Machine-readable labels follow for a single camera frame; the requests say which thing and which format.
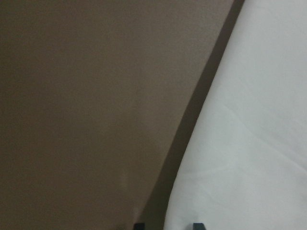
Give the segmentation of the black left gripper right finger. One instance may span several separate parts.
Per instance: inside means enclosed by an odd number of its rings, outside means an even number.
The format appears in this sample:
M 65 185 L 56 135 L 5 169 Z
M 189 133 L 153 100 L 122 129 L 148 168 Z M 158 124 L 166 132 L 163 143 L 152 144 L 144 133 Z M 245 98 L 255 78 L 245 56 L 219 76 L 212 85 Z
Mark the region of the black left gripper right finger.
M 193 223 L 193 230 L 205 230 L 205 225 L 203 223 Z

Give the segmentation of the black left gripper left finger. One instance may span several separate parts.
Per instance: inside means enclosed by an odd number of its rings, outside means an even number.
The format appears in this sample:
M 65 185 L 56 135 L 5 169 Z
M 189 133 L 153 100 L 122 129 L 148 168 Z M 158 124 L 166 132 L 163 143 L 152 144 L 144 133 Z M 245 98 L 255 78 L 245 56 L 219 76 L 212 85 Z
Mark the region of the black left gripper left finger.
M 135 223 L 133 230 L 145 230 L 145 223 Z

